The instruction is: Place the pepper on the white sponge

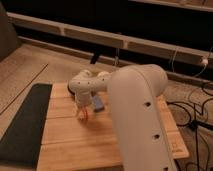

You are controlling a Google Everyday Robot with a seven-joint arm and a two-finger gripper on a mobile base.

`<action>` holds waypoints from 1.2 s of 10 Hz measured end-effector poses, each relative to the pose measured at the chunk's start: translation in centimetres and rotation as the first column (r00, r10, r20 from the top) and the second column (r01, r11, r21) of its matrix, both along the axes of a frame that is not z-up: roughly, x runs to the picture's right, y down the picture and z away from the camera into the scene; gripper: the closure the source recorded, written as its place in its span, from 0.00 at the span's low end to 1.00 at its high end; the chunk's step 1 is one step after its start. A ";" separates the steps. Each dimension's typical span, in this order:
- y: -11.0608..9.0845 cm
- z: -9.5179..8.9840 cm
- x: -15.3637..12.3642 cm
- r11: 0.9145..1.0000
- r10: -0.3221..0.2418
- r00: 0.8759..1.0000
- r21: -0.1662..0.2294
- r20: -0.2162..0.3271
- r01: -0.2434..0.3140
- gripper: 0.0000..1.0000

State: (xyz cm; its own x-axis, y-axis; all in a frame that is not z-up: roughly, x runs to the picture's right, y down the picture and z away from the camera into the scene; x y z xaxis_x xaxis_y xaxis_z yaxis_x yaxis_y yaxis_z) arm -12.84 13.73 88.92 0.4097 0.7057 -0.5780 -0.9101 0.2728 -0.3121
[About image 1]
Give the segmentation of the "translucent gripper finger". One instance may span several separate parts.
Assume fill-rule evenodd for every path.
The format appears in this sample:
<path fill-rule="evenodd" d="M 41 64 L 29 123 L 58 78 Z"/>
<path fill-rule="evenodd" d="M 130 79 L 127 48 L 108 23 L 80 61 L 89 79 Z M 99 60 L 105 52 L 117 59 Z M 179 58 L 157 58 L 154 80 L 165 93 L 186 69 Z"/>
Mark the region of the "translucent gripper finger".
<path fill-rule="evenodd" d="M 89 118 L 89 113 L 88 113 L 87 107 L 85 107 L 85 113 L 86 113 L 86 118 L 88 119 Z"/>
<path fill-rule="evenodd" d="M 81 110 L 81 109 L 78 109 L 78 110 L 77 110 L 76 117 L 77 117 L 78 119 L 82 119 L 82 110 Z"/>

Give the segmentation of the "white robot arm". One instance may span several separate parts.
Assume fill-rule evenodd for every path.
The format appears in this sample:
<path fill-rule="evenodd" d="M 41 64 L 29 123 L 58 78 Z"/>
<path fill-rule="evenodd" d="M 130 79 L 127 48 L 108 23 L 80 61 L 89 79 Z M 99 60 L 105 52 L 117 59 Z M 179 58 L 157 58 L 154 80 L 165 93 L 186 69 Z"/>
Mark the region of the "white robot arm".
<path fill-rule="evenodd" d="M 130 65 L 94 76 L 83 70 L 68 82 L 83 107 L 93 92 L 108 93 L 113 128 L 125 171 L 177 171 L 157 106 L 168 82 L 158 65 Z"/>

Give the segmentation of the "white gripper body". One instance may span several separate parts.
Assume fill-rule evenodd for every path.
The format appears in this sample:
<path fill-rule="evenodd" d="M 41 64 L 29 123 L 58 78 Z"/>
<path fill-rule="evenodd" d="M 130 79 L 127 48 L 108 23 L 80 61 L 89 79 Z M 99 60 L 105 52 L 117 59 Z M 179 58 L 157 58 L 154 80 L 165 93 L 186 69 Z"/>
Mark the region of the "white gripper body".
<path fill-rule="evenodd" d="M 85 107 L 92 103 L 90 92 L 80 92 L 75 94 L 75 101 L 78 107 Z"/>

